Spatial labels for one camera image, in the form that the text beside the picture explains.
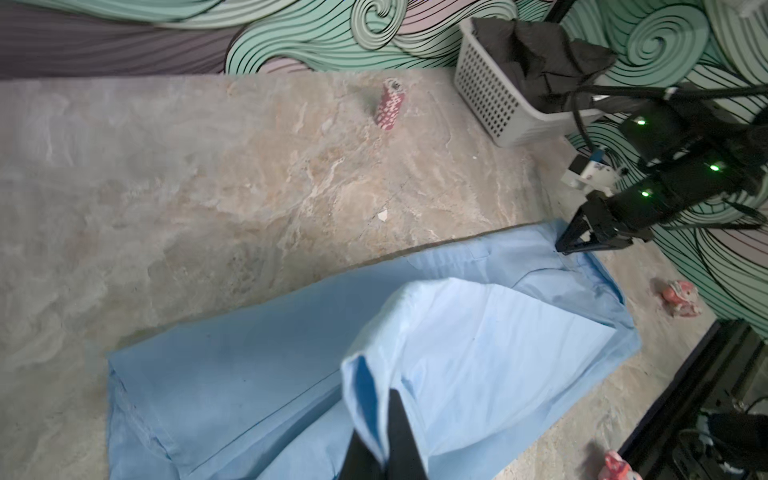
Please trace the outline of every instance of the beige stone surface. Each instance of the beige stone surface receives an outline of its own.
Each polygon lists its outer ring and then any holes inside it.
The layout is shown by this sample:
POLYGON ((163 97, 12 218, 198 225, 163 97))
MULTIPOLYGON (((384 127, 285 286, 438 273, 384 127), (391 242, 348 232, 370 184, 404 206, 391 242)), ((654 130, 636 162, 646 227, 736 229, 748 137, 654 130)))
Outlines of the beige stone surface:
MULTIPOLYGON (((408 249, 556 216, 564 139, 497 148, 448 69, 0 83, 0 469, 107 478, 106 360, 174 323, 408 249), (381 82, 408 91, 394 130, 381 82), (386 221, 379 216, 386 210, 386 221)), ((653 245, 602 253, 643 349, 499 478, 590 478, 711 323, 653 245)))

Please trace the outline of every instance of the black fabric in basket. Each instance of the black fabric in basket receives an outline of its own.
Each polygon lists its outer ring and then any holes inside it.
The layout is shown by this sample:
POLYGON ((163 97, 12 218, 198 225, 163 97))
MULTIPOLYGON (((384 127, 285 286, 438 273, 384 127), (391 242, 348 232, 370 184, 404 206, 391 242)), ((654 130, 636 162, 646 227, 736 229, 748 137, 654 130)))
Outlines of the black fabric in basket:
MULTIPOLYGON (((609 48, 568 38, 558 23, 473 18, 475 37, 533 108, 569 111, 569 94, 616 62, 609 48)), ((589 95, 579 109, 589 108, 589 95)))

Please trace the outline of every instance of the red poker chip stack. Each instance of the red poker chip stack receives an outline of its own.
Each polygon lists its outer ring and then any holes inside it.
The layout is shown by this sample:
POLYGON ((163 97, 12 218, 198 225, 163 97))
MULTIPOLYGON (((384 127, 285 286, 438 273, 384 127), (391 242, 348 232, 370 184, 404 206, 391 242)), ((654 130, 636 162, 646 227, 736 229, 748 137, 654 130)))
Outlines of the red poker chip stack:
POLYGON ((400 112, 402 101, 406 99, 406 91, 399 81, 394 78, 384 80, 384 95, 376 109, 374 120, 383 130, 392 130, 400 112))

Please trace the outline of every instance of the pink toy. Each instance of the pink toy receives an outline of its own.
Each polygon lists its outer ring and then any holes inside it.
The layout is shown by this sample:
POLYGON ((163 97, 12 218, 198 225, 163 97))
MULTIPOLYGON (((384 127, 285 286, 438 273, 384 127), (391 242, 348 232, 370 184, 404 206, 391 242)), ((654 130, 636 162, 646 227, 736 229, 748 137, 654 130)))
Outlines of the pink toy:
POLYGON ((605 453, 605 466, 600 470, 598 480, 643 480, 632 467, 616 453, 609 450, 605 453))
POLYGON ((671 312, 675 316, 699 316, 699 290, 691 282, 675 280, 661 293, 671 312))

